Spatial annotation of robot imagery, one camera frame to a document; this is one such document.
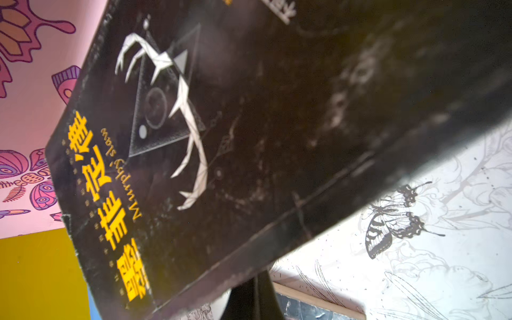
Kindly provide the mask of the yellow pink blue bookshelf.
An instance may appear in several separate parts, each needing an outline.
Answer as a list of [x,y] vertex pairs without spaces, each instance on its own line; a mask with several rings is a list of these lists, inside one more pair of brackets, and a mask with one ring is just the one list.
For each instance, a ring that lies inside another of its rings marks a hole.
[[99,318],[65,229],[1,240],[1,318]]

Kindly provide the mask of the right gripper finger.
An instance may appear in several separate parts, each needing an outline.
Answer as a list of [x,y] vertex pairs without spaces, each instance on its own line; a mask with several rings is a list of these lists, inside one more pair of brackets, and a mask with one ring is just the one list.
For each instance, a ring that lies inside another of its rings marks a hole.
[[284,320],[268,270],[232,289],[221,320]]

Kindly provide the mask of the black Murphy's law book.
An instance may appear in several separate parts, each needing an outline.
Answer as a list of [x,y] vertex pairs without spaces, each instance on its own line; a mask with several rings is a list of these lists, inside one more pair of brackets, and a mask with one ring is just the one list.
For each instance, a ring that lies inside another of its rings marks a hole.
[[171,319],[510,113],[510,1],[108,1],[45,155],[100,317]]

